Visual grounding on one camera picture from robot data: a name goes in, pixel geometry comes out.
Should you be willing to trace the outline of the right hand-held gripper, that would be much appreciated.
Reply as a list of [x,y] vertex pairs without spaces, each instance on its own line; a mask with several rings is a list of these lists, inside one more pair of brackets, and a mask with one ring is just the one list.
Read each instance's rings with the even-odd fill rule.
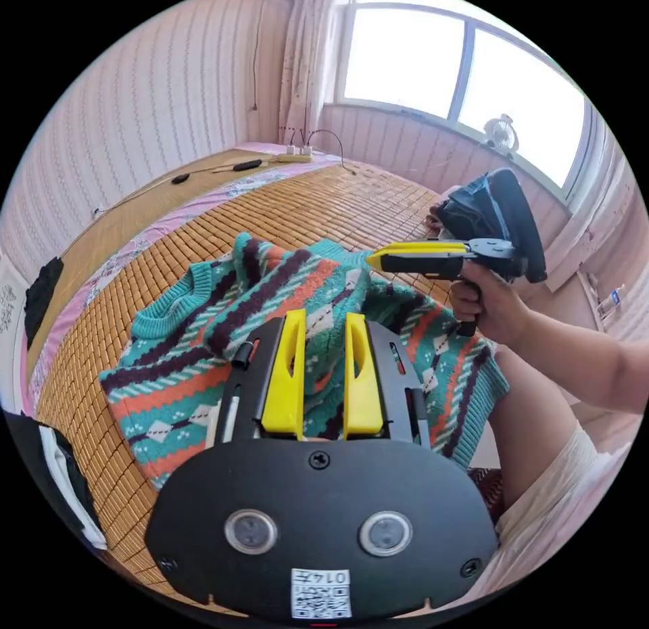
[[385,273],[459,278],[463,263],[474,261],[505,282],[547,279],[544,249],[518,178],[499,168],[460,187],[436,206],[433,218],[448,238],[390,243],[367,259]]

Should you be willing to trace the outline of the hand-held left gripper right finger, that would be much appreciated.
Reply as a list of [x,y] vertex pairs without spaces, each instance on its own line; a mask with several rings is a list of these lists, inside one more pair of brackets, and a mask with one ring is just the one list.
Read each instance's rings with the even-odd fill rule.
[[379,435],[383,428],[381,397],[365,318],[345,320],[343,439]]

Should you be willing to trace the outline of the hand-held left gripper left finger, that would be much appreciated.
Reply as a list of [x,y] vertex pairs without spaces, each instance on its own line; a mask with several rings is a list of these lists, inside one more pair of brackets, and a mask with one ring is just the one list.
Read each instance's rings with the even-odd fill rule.
[[305,355],[306,310],[290,310],[283,318],[262,411],[268,435],[303,438]]

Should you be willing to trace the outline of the person's right hand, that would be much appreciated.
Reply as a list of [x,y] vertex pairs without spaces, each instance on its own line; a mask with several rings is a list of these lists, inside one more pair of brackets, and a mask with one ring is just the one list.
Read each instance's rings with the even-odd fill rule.
[[489,340],[515,349],[529,309],[503,278],[474,261],[463,263],[462,279],[450,288],[450,304],[460,322],[475,322]]

